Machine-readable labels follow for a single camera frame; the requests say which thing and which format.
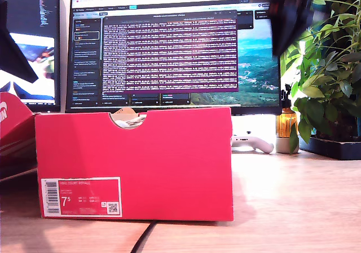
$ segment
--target wooden desk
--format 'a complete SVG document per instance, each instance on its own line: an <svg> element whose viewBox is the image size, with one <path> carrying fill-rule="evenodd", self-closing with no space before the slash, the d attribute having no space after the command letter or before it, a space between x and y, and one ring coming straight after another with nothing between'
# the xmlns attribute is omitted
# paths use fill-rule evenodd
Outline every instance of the wooden desk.
<svg viewBox="0 0 361 253"><path fill-rule="evenodd" d="M142 252L360 252L361 161L232 155L235 221L161 222ZM130 252L147 221L41 219L35 175L1 185L1 252Z"/></svg>

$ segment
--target soap dispenser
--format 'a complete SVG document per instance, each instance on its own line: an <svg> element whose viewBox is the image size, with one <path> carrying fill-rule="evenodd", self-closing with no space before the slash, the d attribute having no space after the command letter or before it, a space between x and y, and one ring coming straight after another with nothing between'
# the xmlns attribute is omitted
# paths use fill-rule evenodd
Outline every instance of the soap dispenser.
<svg viewBox="0 0 361 253"><path fill-rule="evenodd" d="M291 133L291 127L293 124L296 126L296 132L298 132L297 115L291 110L291 100L288 98L291 92L291 86L286 84L286 90L281 90L281 103L282 114L276 116L276 152L277 153L289 153L289 137Z"/></svg>

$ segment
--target black plant tray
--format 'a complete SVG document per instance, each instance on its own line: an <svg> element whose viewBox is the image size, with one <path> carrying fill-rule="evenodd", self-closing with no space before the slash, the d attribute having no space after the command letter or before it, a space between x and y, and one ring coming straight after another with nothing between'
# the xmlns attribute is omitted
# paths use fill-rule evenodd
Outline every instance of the black plant tray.
<svg viewBox="0 0 361 253"><path fill-rule="evenodd" d="M299 136L300 149L339 160L360 160L361 142L336 142L311 137L309 143Z"/></svg>

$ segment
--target landscape wallpaper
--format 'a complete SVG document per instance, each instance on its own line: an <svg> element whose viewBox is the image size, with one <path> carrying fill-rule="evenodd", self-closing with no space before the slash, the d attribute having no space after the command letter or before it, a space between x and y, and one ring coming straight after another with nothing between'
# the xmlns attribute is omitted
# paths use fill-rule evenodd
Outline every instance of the landscape wallpaper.
<svg viewBox="0 0 361 253"><path fill-rule="evenodd" d="M272 57L269 20L254 20L253 29L238 30L239 92L191 94L192 105L278 106L277 58Z"/></svg>

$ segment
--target white game controller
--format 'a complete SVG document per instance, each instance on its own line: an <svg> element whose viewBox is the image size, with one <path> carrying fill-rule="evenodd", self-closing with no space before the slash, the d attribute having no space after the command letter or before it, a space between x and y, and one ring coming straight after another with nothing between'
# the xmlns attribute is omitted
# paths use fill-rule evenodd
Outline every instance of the white game controller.
<svg viewBox="0 0 361 253"><path fill-rule="evenodd" d="M253 149L260 149L264 153L271 153L273 151L273 144L265 142L256 136L232 136L232 147L248 146Z"/></svg>

